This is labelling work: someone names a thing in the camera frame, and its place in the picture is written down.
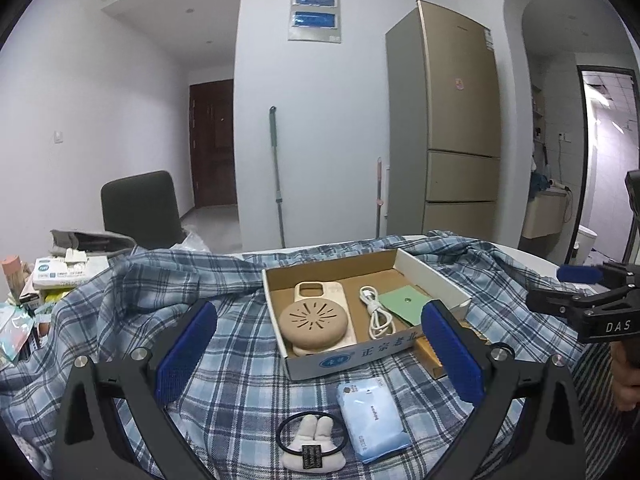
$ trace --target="blue gripper pad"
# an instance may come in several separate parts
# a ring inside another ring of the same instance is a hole
[[[450,327],[437,307],[430,301],[422,308],[422,333],[445,367],[449,380],[460,399],[478,406],[484,398],[482,370]]]
[[[182,331],[156,371],[156,401],[164,406],[184,391],[218,325],[213,303],[207,301]]]
[[[559,282],[598,283],[603,279],[602,271],[598,267],[561,265],[556,272]]]

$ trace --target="black hair tie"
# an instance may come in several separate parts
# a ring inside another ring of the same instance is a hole
[[[295,456],[302,456],[302,451],[294,451],[284,446],[280,435],[282,434],[282,430],[284,429],[284,427],[287,424],[289,424],[292,420],[296,420],[297,418],[302,418],[306,415],[328,416],[335,424],[338,424],[338,426],[342,428],[343,437],[342,437],[342,442],[340,443],[340,446],[337,446],[335,449],[332,449],[331,451],[323,451],[322,457],[335,455],[336,453],[341,452],[344,449],[344,446],[346,446],[347,442],[349,441],[349,434],[347,433],[347,427],[344,425],[344,422],[340,418],[338,418],[335,415],[332,415],[331,413],[325,413],[325,412],[302,412],[302,413],[296,413],[295,415],[291,415],[287,417],[278,426],[278,431],[276,431],[276,444],[278,444],[278,447],[281,450]]]

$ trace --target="plastic bag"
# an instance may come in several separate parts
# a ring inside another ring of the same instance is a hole
[[[338,384],[337,397],[351,445],[362,463],[411,445],[382,377]]]
[[[183,251],[201,251],[205,253],[210,253],[211,250],[207,247],[204,240],[200,238],[195,231],[195,226],[193,225],[185,225],[183,227],[185,231],[187,231],[187,237],[180,244],[175,244],[172,249],[183,250]]]
[[[0,303],[0,354],[13,361],[33,328],[33,318],[21,308]]]

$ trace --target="doorway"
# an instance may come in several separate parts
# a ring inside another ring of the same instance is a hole
[[[625,176],[640,166],[638,83],[633,70],[579,66],[584,111],[582,197],[571,247],[578,240],[585,264],[628,263],[637,226]]]
[[[191,177],[195,207],[234,205],[234,81],[190,87]]]

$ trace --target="blue plaid fabric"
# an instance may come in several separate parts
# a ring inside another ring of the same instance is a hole
[[[279,423],[305,410],[340,415],[335,398],[339,383],[381,376],[393,393],[413,445],[397,457],[370,465],[359,463],[347,446],[346,466],[328,478],[421,479],[453,441],[472,406],[460,401],[447,378],[431,379],[411,351],[292,383],[284,376],[276,353],[260,275],[265,267],[391,248],[414,254],[464,289],[472,297],[468,321],[492,342],[509,344],[525,360],[545,361],[550,354],[559,353],[573,370],[581,370],[576,377],[580,402],[600,410],[585,420],[591,446],[589,478],[597,478],[625,439],[618,429],[620,418],[612,408],[608,385],[602,387],[608,381],[606,347],[592,347],[586,352],[590,361],[585,363],[580,359],[584,349],[565,323],[526,309],[528,288],[565,285],[541,278],[492,244],[441,232],[415,241],[387,237],[289,254],[244,254],[243,259],[171,250],[121,258],[56,306],[45,348],[28,362],[0,372],[2,418],[11,432],[43,452],[46,469],[41,473],[50,478],[56,415],[74,358],[85,354],[105,361],[138,346],[150,346],[190,304],[213,298],[219,315],[217,332],[182,397],[168,411],[217,478],[307,478],[281,468],[281,452],[274,440]],[[120,401],[117,406],[142,467],[160,476],[126,403]],[[521,408],[520,402],[512,404],[484,474],[497,464]],[[288,431],[285,441],[292,437]],[[601,431],[612,437],[602,446],[597,438]],[[336,433],[335,438],[337,442],[340,435]]]

